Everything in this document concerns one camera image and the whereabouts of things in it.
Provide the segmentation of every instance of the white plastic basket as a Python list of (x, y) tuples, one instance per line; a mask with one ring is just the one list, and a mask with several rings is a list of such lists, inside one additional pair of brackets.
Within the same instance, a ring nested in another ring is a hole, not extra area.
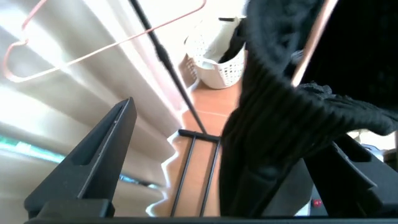
[(185, 40), (187, 55), (192, 58), (198, 78), (214, 89), (234, 85), (244, 69), (244, 46), (225, 63), (218, 63), (229, 49), (229, 42), (239, 18), (233, 22), (212, 19), (202, 21)]

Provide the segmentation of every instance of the black fabric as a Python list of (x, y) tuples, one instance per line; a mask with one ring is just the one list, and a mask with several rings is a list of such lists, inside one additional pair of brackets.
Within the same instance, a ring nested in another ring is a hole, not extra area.
[(355, 129), (398, 129), (398, 1), (340, 0), (303, 85), (303, 49), (322, 0), (251, 0), (238, 107), (221, 143), (222, 216), (259, 217), (297, 161)]
[(239, 25), (235, 28), (232, 38), (229, 41), (228, 50), (220, 58), (218, 63), (224, 63), (224, 62), (231, 60), (242, 49), (242, 47), (246, 41), (246, 37), (244, 34), (244, 28), (246, 26), (245, 20), (246, 20), (245, 18), (241, 19), (241, 21), (239, 22)]

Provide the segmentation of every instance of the white curtain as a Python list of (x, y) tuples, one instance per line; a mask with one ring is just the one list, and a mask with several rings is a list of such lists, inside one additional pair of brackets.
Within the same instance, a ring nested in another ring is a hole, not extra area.
[[(21, 39), (21, 24), (37, 3), (0, 1), (1, 60), (7, 46)], [(28, 77), (142, 30), (128, 1), (48, 0), (27, 26), (28, 46), (12, 52), (9, 68)], [(122, 174), (150, 186), (119, 181), (114, 206), (119, 216), (148, 216), (150, 205), (165, 197), (164, 167), (177, 156), (167, 138), (181, 128), (186, 105), (147, 37), (28, 82), (13, 83), (1, 74), (0, 134), (67, 155), (114, 104), (130, 96), (138, 118)], [(23, 200), (56, 165), (0, 149), (2, 222), (27, 220)]]

